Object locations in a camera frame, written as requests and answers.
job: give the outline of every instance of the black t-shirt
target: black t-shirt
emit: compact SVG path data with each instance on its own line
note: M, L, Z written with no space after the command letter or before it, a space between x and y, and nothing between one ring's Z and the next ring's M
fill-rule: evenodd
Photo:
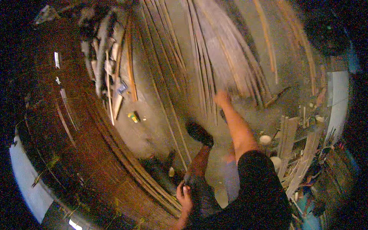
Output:
M185 229L289 229L291 209L272 161L259 151L249 151L238 162L238 198Z

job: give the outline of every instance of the yellow object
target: yellow object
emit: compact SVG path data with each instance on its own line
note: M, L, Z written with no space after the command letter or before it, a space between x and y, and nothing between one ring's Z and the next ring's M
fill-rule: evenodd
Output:
M135 123L138 123L137 116L134 113L128 113L128 117L132 118Z

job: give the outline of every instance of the hand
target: hand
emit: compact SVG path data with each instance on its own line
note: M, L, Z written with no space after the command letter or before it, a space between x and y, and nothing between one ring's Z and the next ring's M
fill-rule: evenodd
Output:
M227 92L219 90L215 95L215 102L221 108L223 108L224 106L231 104L230 96L227 94Z
M189 213L190 210L192 209L192 200L190 199L190 187L189 186L183 186L184 185L184 181L182 181L177 189L176 189L176 198L179 200L182 208L181 208L181 212L183 213Z

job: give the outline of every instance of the foot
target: foot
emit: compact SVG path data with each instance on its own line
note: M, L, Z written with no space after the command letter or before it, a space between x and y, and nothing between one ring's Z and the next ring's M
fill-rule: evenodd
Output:
M213 136L209 134L201 125L194 121L188 121L185 124L185 128L187 129L189 136L191 136L193 139L212 148Z

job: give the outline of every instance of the window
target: window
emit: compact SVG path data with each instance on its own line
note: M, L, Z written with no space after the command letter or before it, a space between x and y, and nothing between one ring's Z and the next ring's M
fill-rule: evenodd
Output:
M73 221L69 220L69 224L75 229L75 230L82 230L82 227L74 223Z

